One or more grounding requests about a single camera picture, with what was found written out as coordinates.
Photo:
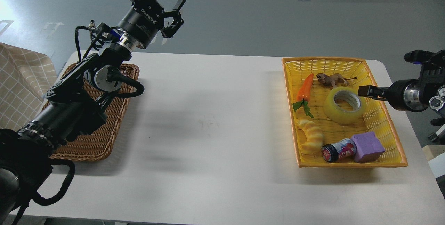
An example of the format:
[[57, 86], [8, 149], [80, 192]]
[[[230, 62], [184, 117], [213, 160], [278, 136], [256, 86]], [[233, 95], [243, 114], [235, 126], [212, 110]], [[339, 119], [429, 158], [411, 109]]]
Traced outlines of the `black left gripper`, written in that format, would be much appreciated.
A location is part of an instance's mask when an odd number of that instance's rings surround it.
[[[172, 38], [184, 24], [180, 10], [186, 0], [178, 0], [172, 11], [165, 11], [157, 0], [130, 0], [132, 7], [117, 27], [135, 38], [140, 49], [146, 49], [160, 30], [164, 38]], [[165, 26], [165, 19], [173, 19]]]

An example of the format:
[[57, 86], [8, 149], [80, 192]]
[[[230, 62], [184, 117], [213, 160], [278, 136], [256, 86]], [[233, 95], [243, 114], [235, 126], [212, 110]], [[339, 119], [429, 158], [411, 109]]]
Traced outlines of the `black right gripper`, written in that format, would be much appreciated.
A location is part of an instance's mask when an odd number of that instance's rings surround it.
[[373, 85], [359, 86], [357, 95], [379, 101], [389, 101], [393, 99], [393, 94], [389, 87], [375, 87]]

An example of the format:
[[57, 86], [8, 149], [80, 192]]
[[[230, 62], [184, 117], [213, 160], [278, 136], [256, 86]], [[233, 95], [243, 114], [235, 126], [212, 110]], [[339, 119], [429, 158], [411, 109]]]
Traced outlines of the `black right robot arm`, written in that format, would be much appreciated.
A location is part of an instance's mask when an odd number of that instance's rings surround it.
[[428, 139], [444, 145], [445, 117], [445, 51], [428, 52], [415, 50], [405, 54], [404, 59], [421, 65], [418, 79], [398, 80], [389, 87], [372, 85], [360, 86], [358, 96], [379, 101], [387, 101], [399, 111], [423, 112], [432, 109], [440, 117], [430, 121], [433, 126], [440, 126]]

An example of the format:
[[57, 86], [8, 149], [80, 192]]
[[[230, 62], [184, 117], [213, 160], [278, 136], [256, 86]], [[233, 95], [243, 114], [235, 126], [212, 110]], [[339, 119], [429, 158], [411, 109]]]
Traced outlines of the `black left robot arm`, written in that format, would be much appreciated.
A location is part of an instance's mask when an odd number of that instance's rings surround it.
[[146, 49], [158, 32], [171, 38], [184, 24], [178, 0], [166, 11], [157, 0], [130, 0], [132, 7], [115, 27], [75, 29], [76, 66], [44, 96], [49, 106], [21, 129], [1, 129], [1, 222], [17, 209], [13, 225], [30, 201], [50, 206], [67, 192], [75, 164], [51, 156], [79, 135], [90, 135], [106, 123], [107, 107], [116, 99], [134, 98], [143, 85], [121, 74], [135, 48]]

